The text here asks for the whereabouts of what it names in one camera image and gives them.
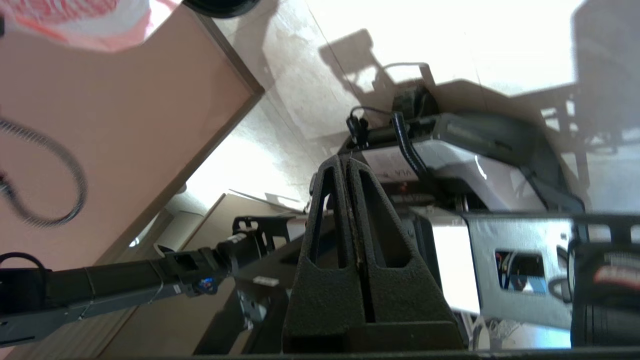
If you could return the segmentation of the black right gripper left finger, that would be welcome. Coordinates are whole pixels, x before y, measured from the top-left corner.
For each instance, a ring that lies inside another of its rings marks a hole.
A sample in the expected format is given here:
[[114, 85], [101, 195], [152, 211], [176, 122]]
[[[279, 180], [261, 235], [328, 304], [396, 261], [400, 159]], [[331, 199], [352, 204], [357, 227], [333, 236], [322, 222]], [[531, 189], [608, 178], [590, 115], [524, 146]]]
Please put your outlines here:
[[[333, 198], [336, 268], [322, 268], [323, 201]], [[336, 155], [318, 168], [294, 284], [282, 330], [284, 351], [345, 351], [349, 330], [365, 322], [343, 163]]]

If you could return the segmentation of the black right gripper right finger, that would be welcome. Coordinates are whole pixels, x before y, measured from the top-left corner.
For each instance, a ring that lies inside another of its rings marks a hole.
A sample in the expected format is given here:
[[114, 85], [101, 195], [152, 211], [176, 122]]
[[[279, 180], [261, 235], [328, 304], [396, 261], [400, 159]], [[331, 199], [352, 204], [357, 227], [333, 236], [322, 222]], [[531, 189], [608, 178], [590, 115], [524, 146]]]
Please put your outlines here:
[[346, 164], [358, 233], [365, 323], [349, 331], [357, 351], [462, 350], [457, 321], [374, 173]]

